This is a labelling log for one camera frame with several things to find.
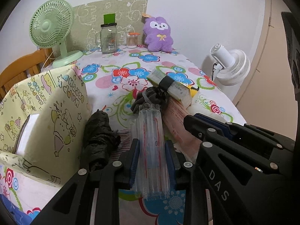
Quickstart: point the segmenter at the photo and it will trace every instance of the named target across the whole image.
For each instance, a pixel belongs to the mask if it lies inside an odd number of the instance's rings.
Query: fan cord
[[[45,51],[45,54],[46,54],[46,56],[48,57],[46,51]],[[50,56],[51,56],[52,54],[53,54],[53,51],[52,51],[52,53],[50,54]],[[50,56],[49,56],[49,57],[50,57]],[[56,58],[49,58],[49,59],[55,60]]]
[[[50,56],[48,56],[48,58],[46,59],[46,61],[44,62],[44,65],[46,64],[46,62],[48,61],[48,59],[51,57],[51,55],[53,54],[53,51],[51,52]]]
[[[217,66],[218,64],[217,63],[214,63],[214,65],[212,66],[212,74],[211,74],[211,80],[213,81],[214,80],[214,71],[215,71],[215,66]]]

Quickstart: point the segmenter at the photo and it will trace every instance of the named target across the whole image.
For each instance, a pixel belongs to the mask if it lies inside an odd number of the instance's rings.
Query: plastic straw pack
[[[136,124],[131,125],[131,132],[137,134],[140,143],[135,192],[147,200],[164,199],[170,191],[170,182],[159,105],[140,106],[139,116]]]

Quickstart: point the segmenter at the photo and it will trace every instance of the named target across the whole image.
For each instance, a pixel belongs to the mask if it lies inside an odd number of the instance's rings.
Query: jar lid
[[[130,32],[130,33],[128,33],[128,35],[140,35],[140,33],[137,33],[137,32]]]
[[[101,25],[101,28],[110,27],[110,26],[117,26],[117,23],[104,24],[104,25]]]

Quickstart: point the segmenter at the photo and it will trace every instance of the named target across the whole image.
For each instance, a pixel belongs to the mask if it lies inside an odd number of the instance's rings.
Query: yellow bow
[[[165,40],[164,38],[166,38],[167,36],[158,34],[156,37],[160,37],[160,40]]]

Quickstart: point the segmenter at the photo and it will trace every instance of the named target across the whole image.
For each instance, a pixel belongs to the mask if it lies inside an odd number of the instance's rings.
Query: fan grille
[[[66,38],[73,19],[73,9],[68,2],[50,0],[40,6],[31,18],[30,38],[41,48],[53,47]]]
[[[225,86],[235,85],[240,82],[250,70],[250,61],[243,51],[231,50],[230,54],[235,58],[235,63],[230,68],[222,69],[217,74],[219,82]]]
[[[216,44],[213,48],[211,48],[210,53],[214,54],[221,48],[221,44]]]

